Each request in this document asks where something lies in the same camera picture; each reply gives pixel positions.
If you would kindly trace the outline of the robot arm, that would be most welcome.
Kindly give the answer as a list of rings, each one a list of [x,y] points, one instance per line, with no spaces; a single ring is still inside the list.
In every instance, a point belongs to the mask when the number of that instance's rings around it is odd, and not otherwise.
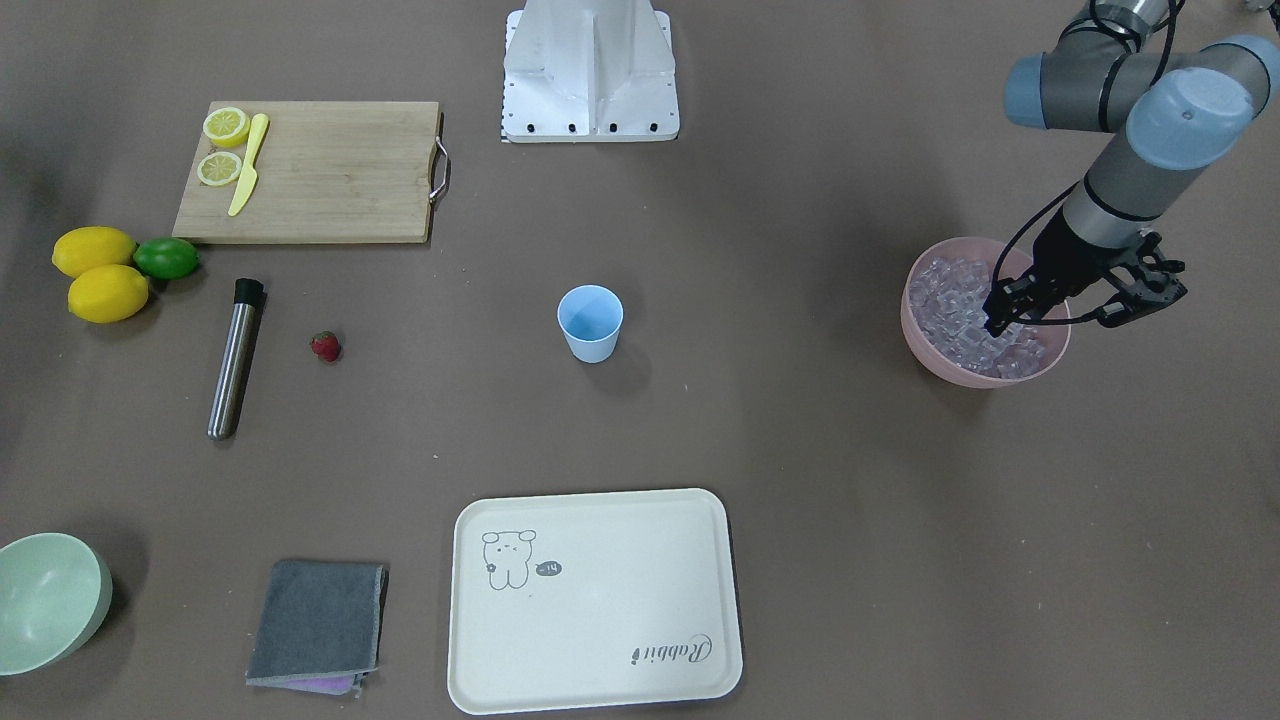
[[[1020,59],[1006,117],[1034,129],[1110,135],[1083,178],[1038,214],[1044,223],[1018,278],[995,273],[986,331],[1050,325],[1052,311],[1098,282],[1114,296],[1084,315],[1114,328],[1187,295],[1184,265],[1152,228],[1252,120],[1277,101],[1277,45],[1234,35],[1197,53],[1146,51],[1175,33],[1178,1],[1089,1],[1053,50]]]

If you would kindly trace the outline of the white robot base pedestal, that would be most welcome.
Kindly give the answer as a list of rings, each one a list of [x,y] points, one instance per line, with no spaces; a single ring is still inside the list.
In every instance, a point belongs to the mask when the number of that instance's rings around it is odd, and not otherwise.
[[[504,28],[503,141],[678,137],[672,23],[652,3],[527,1]]]

